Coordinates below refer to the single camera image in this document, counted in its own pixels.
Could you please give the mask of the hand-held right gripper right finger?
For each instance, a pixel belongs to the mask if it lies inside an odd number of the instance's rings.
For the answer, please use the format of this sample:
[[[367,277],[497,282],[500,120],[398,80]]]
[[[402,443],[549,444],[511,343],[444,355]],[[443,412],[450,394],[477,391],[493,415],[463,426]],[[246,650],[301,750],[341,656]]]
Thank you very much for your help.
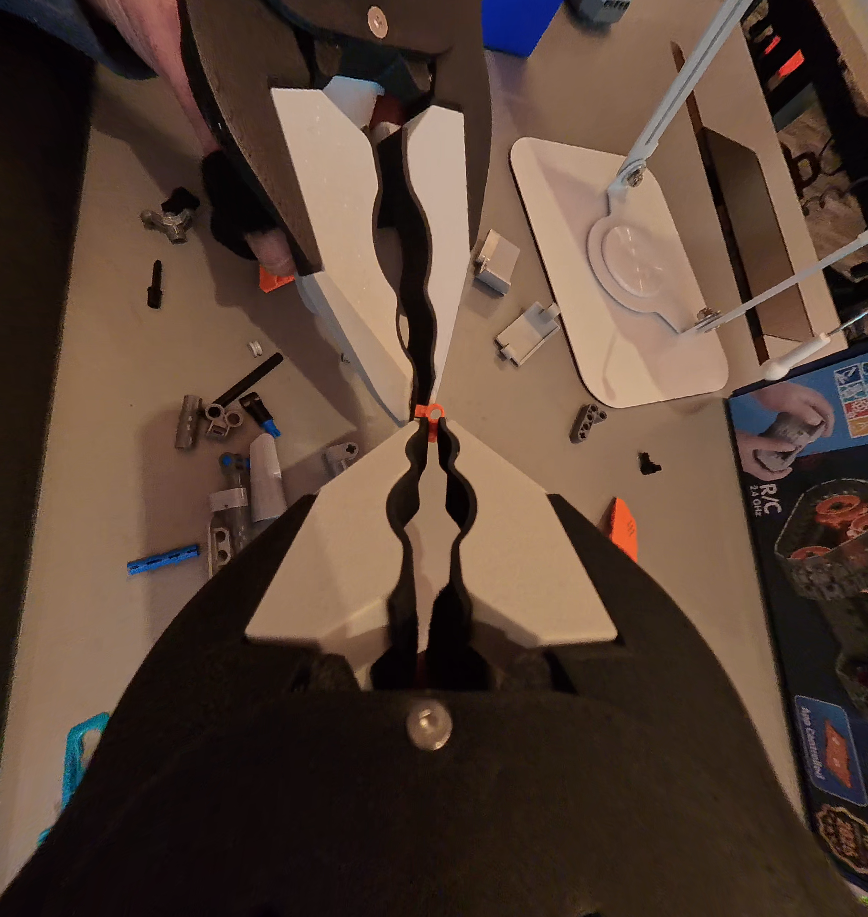
[[[439,424],[460,510],[451,572],[468,599],[474,648],[611,643],[616,626],[549,493],[458,423]]]

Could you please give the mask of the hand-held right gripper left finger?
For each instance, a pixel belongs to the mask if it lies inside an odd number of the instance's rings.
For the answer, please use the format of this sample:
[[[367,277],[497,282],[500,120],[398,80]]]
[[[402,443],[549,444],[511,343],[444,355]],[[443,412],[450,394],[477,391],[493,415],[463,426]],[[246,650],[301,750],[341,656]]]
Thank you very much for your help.
[[[412,687],[419,622],[407,525],[420,506],[420,423],[398,429],[316,495],[245,636],[319,650]]]

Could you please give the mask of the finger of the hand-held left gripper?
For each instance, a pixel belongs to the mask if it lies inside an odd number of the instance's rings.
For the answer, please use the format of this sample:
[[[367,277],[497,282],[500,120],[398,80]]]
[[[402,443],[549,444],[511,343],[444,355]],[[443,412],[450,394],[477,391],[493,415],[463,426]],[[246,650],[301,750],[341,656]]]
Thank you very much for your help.
[[[394,422],[408,423],[415,370],[373,237],[380,183],[371,143],[320,90],[274,88],[271,98],[320,261],[298,290]]]
[[[470,224],[463,113],[430,106],[406,126],[408,187],[427,234],[424,293],[433,310],[433,381],[438,399],[470,264]]]

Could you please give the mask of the grey cylinder assembly orange connector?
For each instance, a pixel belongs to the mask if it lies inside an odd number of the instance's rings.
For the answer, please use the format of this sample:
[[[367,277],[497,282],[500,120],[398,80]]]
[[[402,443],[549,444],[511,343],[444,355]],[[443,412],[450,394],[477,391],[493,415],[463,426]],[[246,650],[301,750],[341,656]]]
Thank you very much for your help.
[[[209,496],[209,579],[238,556],[252,538],[248,459],[240,453],[226,452],[219,458],[219,467],[224,476],[224,486]]]

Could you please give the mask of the dark grey angled beam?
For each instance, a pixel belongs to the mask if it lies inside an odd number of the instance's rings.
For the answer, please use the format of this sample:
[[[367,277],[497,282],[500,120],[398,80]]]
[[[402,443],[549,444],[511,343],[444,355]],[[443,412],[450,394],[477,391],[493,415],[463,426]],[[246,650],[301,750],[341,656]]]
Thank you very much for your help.
[[[591,430],[603,423],[608,417],[607,411],[600,407],[598,403],[588,403],[582,405],[572,423],[568,433],[568,440],[578,445],[585,442]]]

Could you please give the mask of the grey and black connector assembly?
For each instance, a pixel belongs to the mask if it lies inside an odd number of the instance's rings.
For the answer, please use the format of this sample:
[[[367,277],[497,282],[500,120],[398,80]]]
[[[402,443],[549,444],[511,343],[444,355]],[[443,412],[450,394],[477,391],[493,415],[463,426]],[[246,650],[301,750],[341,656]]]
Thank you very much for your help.
[[[200,205],[194,193],[180,186],[161,203],[160,210],[145,209],[139,219],[144,228],[161,233],[171,245],[183,245],[188,241],[188,231]]]

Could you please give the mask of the blue holed rod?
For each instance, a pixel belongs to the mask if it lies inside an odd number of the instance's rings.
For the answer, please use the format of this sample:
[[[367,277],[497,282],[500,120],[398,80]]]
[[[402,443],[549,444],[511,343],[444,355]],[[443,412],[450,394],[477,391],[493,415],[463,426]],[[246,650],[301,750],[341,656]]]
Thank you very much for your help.
[[[171,548],[167,551],[142,556],[131,560],[127,564],[127,574],[129,577],[147,574],[165,567],[180,565],[200,556],[200,546],[197,543],[182,545]]]

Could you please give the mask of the blue storage bin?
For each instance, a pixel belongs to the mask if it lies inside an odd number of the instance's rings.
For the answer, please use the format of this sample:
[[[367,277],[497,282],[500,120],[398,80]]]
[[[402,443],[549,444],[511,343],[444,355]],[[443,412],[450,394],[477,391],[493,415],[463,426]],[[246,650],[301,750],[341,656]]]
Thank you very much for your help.
[[[562,1],[482,1],[483,46],[527,59]]]

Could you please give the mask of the black angled connector blue pin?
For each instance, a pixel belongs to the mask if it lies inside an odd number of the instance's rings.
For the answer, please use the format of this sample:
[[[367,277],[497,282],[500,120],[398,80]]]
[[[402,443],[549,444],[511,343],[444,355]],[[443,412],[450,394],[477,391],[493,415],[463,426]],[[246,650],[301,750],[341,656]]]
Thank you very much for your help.
[[[239,398],[239,404],[243,410],[255,421],[263,433],[277,439],[281,432],[275,422],[275,419],[267,406],[255,391],[249,392]]]

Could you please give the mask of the grey cross connector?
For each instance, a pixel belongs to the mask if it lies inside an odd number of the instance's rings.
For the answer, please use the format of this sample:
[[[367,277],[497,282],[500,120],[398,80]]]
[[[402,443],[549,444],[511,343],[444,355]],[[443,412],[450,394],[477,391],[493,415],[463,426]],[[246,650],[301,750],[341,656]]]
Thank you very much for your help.
[[[203,409],[204,436],[208,440],[224,442],[242,426],[244,418],[245,412],[239,405],[224,407],[211,403]]]

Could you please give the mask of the grey tube connector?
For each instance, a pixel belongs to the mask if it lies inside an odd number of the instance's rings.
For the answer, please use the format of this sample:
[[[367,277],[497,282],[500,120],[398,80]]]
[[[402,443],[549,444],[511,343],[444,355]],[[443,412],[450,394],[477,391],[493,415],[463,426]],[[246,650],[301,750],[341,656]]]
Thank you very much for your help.
[[[192,450],[198,442],[202,420],[203,402],[198,395],[186,395],[179,410],[174,447],[179,451]]]

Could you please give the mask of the long black axle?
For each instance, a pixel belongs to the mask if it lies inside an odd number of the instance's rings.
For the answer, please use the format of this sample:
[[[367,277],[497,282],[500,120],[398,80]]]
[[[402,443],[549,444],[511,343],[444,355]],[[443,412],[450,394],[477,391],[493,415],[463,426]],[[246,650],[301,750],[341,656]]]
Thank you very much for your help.
[[[268,373],[271,373],[274,369],[279,367],[283,361],[283,355],[280,352],[275,352],[265,361],[259,363],[254,370],[247,373],[240,381],[231,385],[224,393],[217,396],[210,402],[210,405],[220,405],[222,408],[229,407],[241,396],[253,390],[259,381],[267,376]]]

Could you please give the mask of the dark blue robot kit box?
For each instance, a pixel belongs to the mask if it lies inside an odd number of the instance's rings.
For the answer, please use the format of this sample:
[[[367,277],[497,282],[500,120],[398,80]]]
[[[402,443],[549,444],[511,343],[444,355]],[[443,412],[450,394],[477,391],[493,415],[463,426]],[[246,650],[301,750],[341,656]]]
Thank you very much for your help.
[[[868,341],[726,414],[806,819],[868,895]]]

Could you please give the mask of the turquoise plastic tool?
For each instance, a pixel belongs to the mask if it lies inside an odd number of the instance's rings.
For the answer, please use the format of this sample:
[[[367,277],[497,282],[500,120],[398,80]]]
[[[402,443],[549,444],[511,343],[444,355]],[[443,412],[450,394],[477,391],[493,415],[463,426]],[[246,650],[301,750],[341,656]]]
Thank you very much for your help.
[[[109,721],[110,713],[102,712],[73,726],[67,734],[61,775],[59,814],[67,808],[84,779],[89,763]]]

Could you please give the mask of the dark textured mat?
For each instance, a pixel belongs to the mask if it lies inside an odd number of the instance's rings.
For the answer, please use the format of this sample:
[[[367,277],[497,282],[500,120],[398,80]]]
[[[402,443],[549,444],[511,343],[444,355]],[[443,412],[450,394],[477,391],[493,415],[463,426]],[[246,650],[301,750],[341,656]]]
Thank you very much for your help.
[[[94,76],[84,53],[0,2],[0,760]]]

